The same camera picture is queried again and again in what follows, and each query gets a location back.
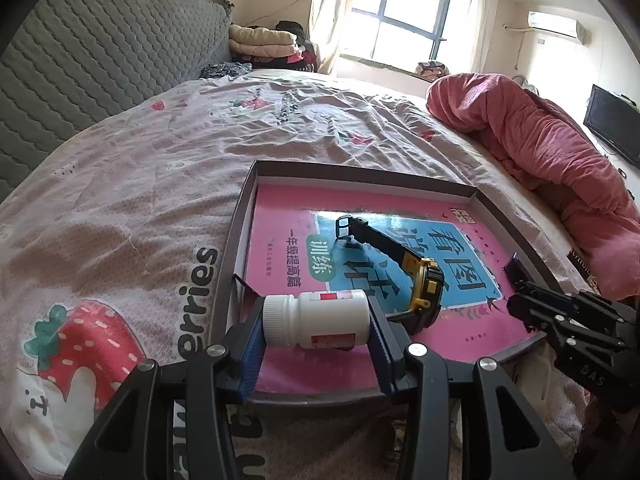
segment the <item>metal bolt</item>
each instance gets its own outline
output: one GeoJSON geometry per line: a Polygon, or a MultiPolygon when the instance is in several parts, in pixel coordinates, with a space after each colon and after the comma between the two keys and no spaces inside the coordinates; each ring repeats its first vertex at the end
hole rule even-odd
{"type": "Polygon", "coordinates": [[[416,357],[421,357],[427,353],[427,347],[420,343],[411,343],[407,347],[407,350],[409,351],[409,354],[414,355],[416,357]]]}
{"type": "Polygon", "coordinates": [[[487,372],[493,372],[498,367],[498,363],[490,357],[483,357],[482,359],[480,359],[479,364],[482,370],[485,370],[487,372]]]}
{"type": "Polygon", "coordinates": [[[149,370],[153,370],[155,365],[156,362],[153,359],[145,359],[138,363],[138,370],[141,372],[148,372],[149,370]]]}
{"type": "Polygon", "coordinates": [[[225,353],[226,348],[224,347],[224,345],[211,345],[209,348],[207,348],[207,354],[209,354],[210,357],[220,357],[225,353]]]}

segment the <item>pill bottle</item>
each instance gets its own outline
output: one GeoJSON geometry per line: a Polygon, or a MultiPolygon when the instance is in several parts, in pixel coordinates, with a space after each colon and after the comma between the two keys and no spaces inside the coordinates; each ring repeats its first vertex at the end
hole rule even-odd
{"type": "Polygon", "coordinates": [[[348,348],[369,340],[369,301],[363,290],[267,296],[262,308],[267,346],[348,348]]]}

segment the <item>headboard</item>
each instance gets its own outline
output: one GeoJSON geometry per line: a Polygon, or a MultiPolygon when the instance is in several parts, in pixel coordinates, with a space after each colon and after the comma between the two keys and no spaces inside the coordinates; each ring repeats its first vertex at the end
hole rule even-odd
{"type": "Polygon", "coordinates": [[[230,60],[217,0],[40,0],[0,58],[0,202],[106,117],[230,60]]]}

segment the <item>red comforter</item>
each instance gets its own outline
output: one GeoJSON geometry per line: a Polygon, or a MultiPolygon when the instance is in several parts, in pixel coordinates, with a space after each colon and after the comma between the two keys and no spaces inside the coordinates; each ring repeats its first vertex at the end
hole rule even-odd
{"type": "Polygon", "coordinates": [[[479,139],[559,214],[605,297],[640,294],[638,210],[616,169],[563,110],[497,74],[437,80],[427,110],[479,139]]]}

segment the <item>watch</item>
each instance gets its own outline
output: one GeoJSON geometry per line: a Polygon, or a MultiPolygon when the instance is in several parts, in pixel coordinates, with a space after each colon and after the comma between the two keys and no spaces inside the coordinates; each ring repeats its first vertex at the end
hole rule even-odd
{"type": "Polygon", "coordinates": [[[444,274],[432,258],[423,258],[414,250],[374,229],[363,218],[341,216],[335,221],[336,239],[353,236],[385,253],[414,281],[411,299],[404,312],[386,314],[389,321],[402,323],[409,334],[431,326],[440,313],[444,274]]]}

